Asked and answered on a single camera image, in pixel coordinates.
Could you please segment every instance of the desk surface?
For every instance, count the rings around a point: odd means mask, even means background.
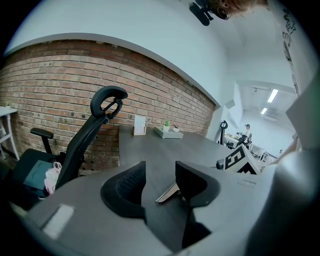
[[[119,128],[120,165],[146,161],[146,185],[142,192],[148,227],[173,252],[181,249],[188,207],[178,197],[158,205],[158,199],[175,181],[175,162],[188,161],[215,167],[231,150],[199,134],[182,139],[160,138],[153,129],[133,136],[132,127]]]
[[[6,116],[14,112],[17,112],[17,110],[14,108],[11,108],[9,106],[0,106],[0,117]]]

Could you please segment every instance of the chair headrest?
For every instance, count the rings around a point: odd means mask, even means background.
[[[107,98],[114,97],[113,103],[110,104],[107,108],[102,109],[101,104]],[[128,93],[125,89],[118,87],[118,86],[105,86],[100,88],[92,97],[90,103],[90,110],[92,115],[95,118],[100,118],[101,116],[105,115],[105,111],[110,108],[114,103],[118,105],[122,105],[123,99],[128,97]]]

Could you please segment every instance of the white wall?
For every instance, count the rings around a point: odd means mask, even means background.
[[[245,111],[240,125],[241,132],[246,130],[246,124],[250,125],[252,143],[275,156],[278,156],[280,150],[285,151],[295,134],[293,128],[281,126],[277,121],[265,120],[260,113]]]
[[[61,39],[102,41],[144,54],[223,105],[225,48],[176,0],[44,0],[25,19],[6,53]]]
[[[293,87],[292,73],[283,42],[251,44],[229,56],[227,73],[235,80],[252,80]]]
[[[236,125],[239,127],[244,113],[244,108],[241,100],[239,85],[237,83],[234,84],[233,101],[234,106],[229,109],[229,113],[235,121]]]

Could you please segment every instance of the white card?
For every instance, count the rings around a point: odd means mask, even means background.
[[[136,134],[144,134],[146,126],[146,117],[135,115],[134,117],[134,131]]]

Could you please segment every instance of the red brick wall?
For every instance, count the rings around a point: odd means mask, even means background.
[[[65,152],[91,114],[94,93],[110,85],[124,88],[129,97],[88,147],[83,174],[119,164],[119,125],[132,126],[135,114],[147,116],[149,128],[169,119],[184,132],[208,131],[214,103],[167,67],[107,43],[54,41],[11,54],[0,71],[0,105],[18,109],[11,123],[19,154],[44,151],[41,138],[30,134],[33,127],[53,132],[53,152]]]

